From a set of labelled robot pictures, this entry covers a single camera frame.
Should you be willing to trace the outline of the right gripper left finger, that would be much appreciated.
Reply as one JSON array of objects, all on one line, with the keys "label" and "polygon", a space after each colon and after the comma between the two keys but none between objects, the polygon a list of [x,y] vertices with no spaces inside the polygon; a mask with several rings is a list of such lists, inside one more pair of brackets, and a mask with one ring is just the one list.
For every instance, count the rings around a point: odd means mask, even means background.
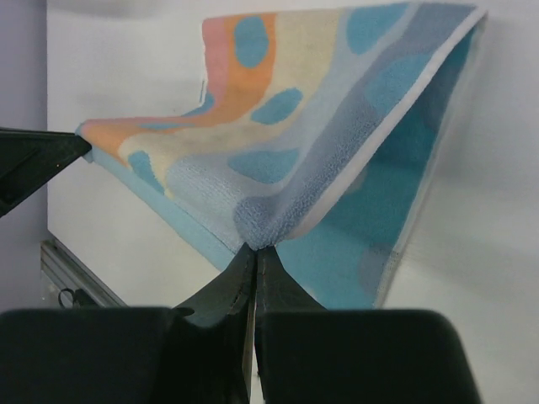
[{"label": "right gripper left finger", "polygon": [[3,313],[2,402],[248,402],[255,258],[241,247],[174,308]]}]

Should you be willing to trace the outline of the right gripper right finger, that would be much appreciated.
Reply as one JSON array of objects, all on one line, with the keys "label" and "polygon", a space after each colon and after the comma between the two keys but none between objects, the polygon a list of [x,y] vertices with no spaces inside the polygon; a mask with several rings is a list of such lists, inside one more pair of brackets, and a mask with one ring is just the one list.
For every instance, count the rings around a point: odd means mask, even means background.
[{"label": "right gripper right finger", "polygon": [[461,339],[427,310],[330,311],[257,253],[254,342],[267,403],[479,403]]}]

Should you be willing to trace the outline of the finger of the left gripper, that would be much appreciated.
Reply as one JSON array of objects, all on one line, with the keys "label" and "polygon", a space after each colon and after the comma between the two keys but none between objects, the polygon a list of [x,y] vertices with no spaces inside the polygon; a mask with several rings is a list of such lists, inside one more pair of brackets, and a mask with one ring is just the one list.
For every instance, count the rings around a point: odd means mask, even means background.
[{"label": "finger of the left gripper", "polygon": [[92,150],[69,132],[1,129],[1,215],[6,215],[63,169]]}]

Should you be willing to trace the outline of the polka dot striped towel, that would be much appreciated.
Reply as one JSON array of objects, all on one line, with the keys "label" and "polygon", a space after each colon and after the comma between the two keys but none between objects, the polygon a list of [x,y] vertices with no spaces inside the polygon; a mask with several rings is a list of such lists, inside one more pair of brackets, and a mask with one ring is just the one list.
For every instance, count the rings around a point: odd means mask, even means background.
[{"label": "polka dot striped towel", "polygon": [[412,2],[209,18],[197,109],[87,120],[77,133],[216,268],[243,245],[275,247],[322,306],[371,308],[486,17]]}]

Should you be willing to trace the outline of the aluminium rail frame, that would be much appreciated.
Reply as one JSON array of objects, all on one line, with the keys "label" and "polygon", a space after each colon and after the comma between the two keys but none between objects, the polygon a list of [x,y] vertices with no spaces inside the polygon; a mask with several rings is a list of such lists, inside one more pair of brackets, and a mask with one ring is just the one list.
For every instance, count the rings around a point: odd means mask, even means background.
[{"label": "aluminium rail frame", "polygon": [[40,244],[40,293],[45,308],[125,306],[117,294],[55,238]]}]

